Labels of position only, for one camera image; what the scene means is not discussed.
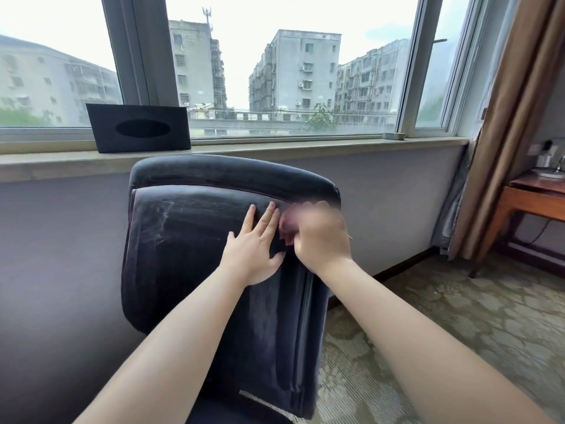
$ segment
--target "chair backrest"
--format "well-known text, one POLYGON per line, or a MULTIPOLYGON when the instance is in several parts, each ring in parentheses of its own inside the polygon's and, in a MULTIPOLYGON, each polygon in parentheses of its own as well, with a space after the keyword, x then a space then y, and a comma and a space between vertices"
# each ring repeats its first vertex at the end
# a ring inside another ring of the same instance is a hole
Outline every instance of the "chair backrest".
MULTIPOLYGON (((340 205, 333 183, 258 160, 213 155, 158 156, 130 177, 129 228, 122 270, 126 318, 148 334, 217 267, 229 231, 249 205, 324 199, 340 205)), ((285 250, 278 235, 272 254, 285 250)), ((295 415, 314 413, 328 289, 286 249, 264 283, 245 289, 208 372, 206 389, 239 390, 295 415)))

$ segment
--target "hand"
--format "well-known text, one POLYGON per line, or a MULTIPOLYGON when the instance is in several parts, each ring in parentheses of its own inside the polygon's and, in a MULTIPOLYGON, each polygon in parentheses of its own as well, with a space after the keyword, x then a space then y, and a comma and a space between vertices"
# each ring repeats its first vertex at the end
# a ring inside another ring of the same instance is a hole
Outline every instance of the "hand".
POLYGON ((298 214, 298 234, 294 252, 300 261, 320 278, 339 262, 353 261, 345 220, 339 210, 326 201, 305 203, 298 214))
POLYGON ((226 269, 230 275, 236 275, 244 286, 258 284, 272 276, 283 262, 284 252, 277 253, 272 259, 269 247, 276 230, 279 228, 280 212, 271 202, 267 210, 253 228, 255 206, 251 205, 244 224, 237 237, 230 232, 225 244, 219 269, 226 269))

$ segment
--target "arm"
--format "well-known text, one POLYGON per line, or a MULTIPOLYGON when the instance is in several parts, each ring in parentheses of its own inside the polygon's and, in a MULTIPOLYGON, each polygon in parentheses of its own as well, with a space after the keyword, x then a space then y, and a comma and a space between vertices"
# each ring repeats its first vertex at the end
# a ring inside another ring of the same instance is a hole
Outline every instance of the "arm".
POLYGON ((184 423, 245 286, 273 275, 284 254, 269 257, 278 227, 275 205, 253 229, 251 206, 237 238, 230 232, 220 266, 148 335, 77 424, 184 423))
POLYGON ((491 365, 357 266, 339 212, 311 207, 299 229, 297 256, 375 343, 426 422, 553 423, 491 365))

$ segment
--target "carpet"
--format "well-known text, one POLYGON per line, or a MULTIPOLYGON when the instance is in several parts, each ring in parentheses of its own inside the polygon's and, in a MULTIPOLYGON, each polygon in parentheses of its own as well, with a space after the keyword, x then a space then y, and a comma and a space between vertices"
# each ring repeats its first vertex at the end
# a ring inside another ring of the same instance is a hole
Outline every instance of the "carpet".
MULTIPOLYGON (((492 255, 434 256, 385 285, 493 365, 565 424, 565 280, 492 255)), ((378 351, 342 306, 330 311, 312 424, 412 424, 418 415, 378 351)))

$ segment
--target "brown curtain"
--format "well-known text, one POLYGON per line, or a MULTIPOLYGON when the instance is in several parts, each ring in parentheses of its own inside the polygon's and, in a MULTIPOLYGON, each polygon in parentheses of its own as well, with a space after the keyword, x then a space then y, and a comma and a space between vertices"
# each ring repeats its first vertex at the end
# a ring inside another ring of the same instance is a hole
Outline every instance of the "brown curtain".
POLYGON ((520 0, 477 139, 449 257, 472 259, 563 64, 565 0, 520 0))

